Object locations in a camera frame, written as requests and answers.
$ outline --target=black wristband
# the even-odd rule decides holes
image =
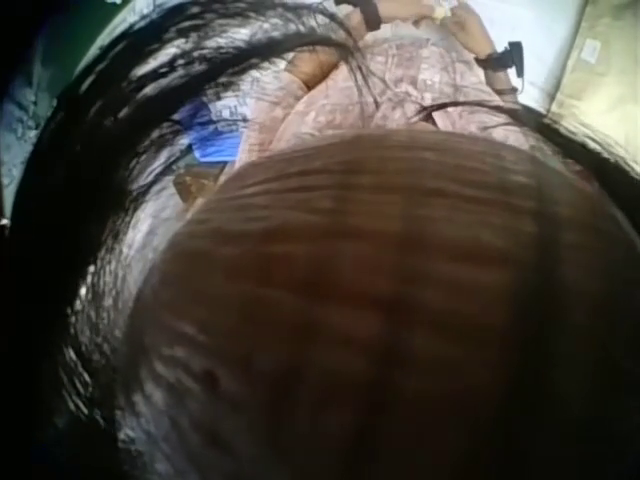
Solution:
[[[378,5],[374,0],[360,0],[358,8],[362,14],[364,24],[369,32],[377,32],[382,26],[382,18],[380,17],[380,11]]]
[[[360,10],[364,25],[368,32],[376,32],[382,26],[382,18],[375,0],[336,0],[335,4],[351,5]]]

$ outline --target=sleeve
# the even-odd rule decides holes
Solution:
[[[307,93],[307,87],[286,71],[261,89],[250,107],[249,123],[240,144],[236,167],[269,151],[281,125]]]

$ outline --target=brown object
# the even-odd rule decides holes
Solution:
[[[186,167],[173,179],[173,186],[180,200],[185,205],[192,206],[205,191],[218,183],[227,165],[227,162],[219,162]]]

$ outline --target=person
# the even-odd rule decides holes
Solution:
[[[380,0],[382,24],[421,23],[435,13],[422,0]],[[335,131],[362,127],[437,128],[486,135],[505,143],[527,147],[519,129],[510,128],[504,115],[465,101],[517,104],[517,89],[508,72],[487,70],[483,75],[475,59],[497,53],[482,19],[467,3],[451,9],[441,25],[462,49],[446,50],[428,36],[367,41],[367,27],[359,9],[344,18],[350,39],[361,45],[370,72],[370,95],[361,102],[360,85],[337,52],[314,50],[296,54],[284,73],[255,100],[253,118],[245,135],[238,163],[265,153]],[[421,107],[460,101],[463,105],[433,112],[428,122]]]
[[[415,5],[385,2],[387,20],[385,5]],[[496,106],[477,71],[478,97],[386,103],[370,72],[343,105],[366,123],[340,109],[333,128],[285,135],[324,88],[297,83],[318,65],[305,48],[375,63],[348,25],[317,5],[192,0],[69,85],[8,237],[34,448],[62,478],[637,478],[638,181],[547,119]],[[161,55],[176,39],[185,48]],[[257,102],[245,156],[185,215],[167,193],[183,151],[171,116],[290,52],[278,85],[299,95],[272,97],[275,136]],[[344,78],[335,66],[324,86]],[[425,111],[434,125],[411,121]]]

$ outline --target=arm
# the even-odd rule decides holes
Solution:
[[[442,19],[442,24],[471,55],[486,58],[496,53],[496,46],[484,22],[469,4],[463,3],[451,9],[451,16]],[[513,84],[506,71],[485,71],[484,79],[505,103],[519,105]]]
[[[343,32],[343,40],[359,42],[367,35],[360,10],[349,12],[344,19],[352,38]],[[286,71],[300,80],[308,90],[313,90],[336,68],[340,62],[340,54],[333,48],[313,48],[296,53],[286,67]]]
[[[486,58],[492,53],[495,53],[496,49],[493,46],[493,41],[491,40],[490,45],[488,47],[488,53],[480,55],[476,55],[478,58]],[[493,90],[496,95],[498,95],[504,103],[511,105],[520,105],[518,101],[518,95],[516,90],[511,83],[511,78],[509,77],[509,72],[506,70],[502,72],[491,72],[489,70],[484,71],[484,81],[487,86]]]

